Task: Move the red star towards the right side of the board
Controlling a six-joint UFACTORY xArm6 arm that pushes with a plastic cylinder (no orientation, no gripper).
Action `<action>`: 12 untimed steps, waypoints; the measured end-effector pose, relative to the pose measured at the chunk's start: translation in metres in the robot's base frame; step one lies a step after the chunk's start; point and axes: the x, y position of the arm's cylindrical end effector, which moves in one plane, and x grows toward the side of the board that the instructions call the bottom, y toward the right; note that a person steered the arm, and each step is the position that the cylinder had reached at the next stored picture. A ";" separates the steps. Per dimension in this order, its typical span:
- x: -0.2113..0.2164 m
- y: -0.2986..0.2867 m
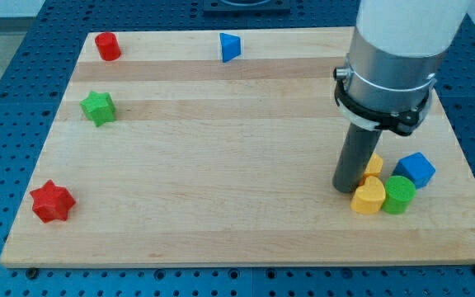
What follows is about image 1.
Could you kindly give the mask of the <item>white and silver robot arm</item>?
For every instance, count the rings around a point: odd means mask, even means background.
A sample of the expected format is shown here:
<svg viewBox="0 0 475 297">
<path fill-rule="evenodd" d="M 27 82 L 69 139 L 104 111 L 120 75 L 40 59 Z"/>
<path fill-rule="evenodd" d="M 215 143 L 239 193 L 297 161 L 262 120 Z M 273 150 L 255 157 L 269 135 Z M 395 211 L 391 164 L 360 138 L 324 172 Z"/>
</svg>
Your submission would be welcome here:
<svg viewBox="0 0 475 297">
<path fill-rule="evenodd" d="M 336 68 L 335 101 L 363 130 L 410 135 L 432 102 L 435 74 L 470 0 L 362 0 Z"/>
</svg>

